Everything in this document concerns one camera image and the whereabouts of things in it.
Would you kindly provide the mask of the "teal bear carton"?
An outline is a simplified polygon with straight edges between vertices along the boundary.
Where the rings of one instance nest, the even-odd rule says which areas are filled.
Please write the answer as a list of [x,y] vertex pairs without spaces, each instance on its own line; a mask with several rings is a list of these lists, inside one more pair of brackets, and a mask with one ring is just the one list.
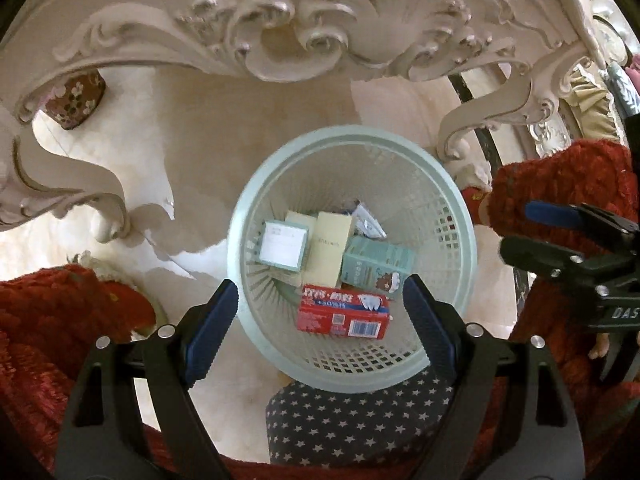
[[416,253],[410,248],[353,236],[344,251],[341,282],[366,292],[397,297],[412,273],[414,260]]

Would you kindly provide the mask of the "silver wrapper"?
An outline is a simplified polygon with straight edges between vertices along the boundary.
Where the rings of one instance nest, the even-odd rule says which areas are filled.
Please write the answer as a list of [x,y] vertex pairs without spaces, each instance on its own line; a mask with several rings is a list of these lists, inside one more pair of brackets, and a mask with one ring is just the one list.
[[345,204],[344,211],[352,217],[352,225],[356,234],[370,238],[370,240],[386,240],[386,231],[365,203],[360,200],[352,200]]

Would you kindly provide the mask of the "red toothpaste box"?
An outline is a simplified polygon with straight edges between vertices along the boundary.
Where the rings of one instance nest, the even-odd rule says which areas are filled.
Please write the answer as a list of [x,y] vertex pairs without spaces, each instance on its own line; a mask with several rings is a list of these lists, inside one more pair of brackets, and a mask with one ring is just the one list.
[[391,318],[385,296],[357,289],[305,285],[296,328],[311,334],[381,340]]

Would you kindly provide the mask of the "cream square box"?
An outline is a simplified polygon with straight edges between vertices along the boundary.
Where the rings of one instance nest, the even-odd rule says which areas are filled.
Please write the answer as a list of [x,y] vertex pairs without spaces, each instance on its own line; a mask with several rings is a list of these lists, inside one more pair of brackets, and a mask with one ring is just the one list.
[[302,270],[288,275],[285,283],[294,287],[309,284],[337,288],[344,251],[352,236],[352,217],[325,211],[313,217],[289,210],[285,220],[309,228]]

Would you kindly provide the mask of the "teal bordered white box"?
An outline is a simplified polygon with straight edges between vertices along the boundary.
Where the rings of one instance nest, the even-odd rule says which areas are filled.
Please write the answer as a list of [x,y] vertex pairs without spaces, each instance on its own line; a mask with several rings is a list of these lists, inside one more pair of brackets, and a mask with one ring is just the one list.
[[258,261],[266,266],[297,272],[302,268],[309,229],[301,224],[266,221]]

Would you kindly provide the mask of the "long beige covered sofa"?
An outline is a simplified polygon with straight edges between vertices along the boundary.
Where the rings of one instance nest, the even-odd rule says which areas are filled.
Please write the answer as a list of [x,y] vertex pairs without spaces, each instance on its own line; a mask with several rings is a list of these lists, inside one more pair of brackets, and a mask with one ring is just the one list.
[[639,93],[625,72],[639,53],[639,40],[614,0],[588,0],[605,66],[579,62],[570,73],[570,93],[546,122],[528,128],[537,156],[549,157],[580,139],[628,143],[624,118],[639,110]]

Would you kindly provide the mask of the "red fuzzy left sleeve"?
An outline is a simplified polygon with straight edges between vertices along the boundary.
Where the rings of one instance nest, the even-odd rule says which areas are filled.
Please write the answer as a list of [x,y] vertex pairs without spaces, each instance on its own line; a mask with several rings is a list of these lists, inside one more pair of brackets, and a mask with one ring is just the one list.
[[1,407],[47,471],[54,471],[66,404],[96,340],[127,342],[155,325],[152,304],[134,286],[78,264],[1,283]]

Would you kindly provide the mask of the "pale green mesh wastebasket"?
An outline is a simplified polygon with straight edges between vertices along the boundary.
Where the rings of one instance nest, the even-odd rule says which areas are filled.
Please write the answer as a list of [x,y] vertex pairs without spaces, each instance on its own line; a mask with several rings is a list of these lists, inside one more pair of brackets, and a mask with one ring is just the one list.
[[[300,318],[302,291],[260,258],[270,222],[315,218],[308,278],[338,294],[387,297],[390,322]],[[228,272],[239,319],[281,372],[312,388],[363,393],[428,364],[402,303],[407,276],[464,311],[476,272],[472,220],[454,180],[416,144],[365,126],[323,128],[288,142],[250,178],[231,219]]]

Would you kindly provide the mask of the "ornate cream coffee table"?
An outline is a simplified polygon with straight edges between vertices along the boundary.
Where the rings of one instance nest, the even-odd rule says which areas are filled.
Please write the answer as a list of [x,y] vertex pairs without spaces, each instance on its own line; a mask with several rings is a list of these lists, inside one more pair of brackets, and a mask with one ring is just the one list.
[[87,205],[100,242],[128,233],[117,177],[47,152],[30,126],[51,90],[88,70],[179,65],[290,84],[509,65],[502,87],[442,120],[437,151],[455,160],[473,128],[547,119],[582,60],[604,63],[587,0],[1,0],[1,226]]

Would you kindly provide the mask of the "star pattern trousers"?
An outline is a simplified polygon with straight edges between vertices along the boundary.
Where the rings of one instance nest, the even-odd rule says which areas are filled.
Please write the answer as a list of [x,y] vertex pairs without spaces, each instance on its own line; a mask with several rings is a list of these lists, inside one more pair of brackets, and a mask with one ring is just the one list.
[[453,395],[452,382],[430,366],[368,393],[292,382],[267,404],[270,462],[326,469],[403,462],[431,444]]

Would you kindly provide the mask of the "floral slipper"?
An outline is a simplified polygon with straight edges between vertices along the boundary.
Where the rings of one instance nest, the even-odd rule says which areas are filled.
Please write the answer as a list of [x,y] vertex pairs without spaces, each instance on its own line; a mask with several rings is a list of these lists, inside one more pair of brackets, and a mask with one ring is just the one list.
[[98,70],[70,77],[49,93],[43,111],[64,130],[85,122],[101,103],[106,82]]

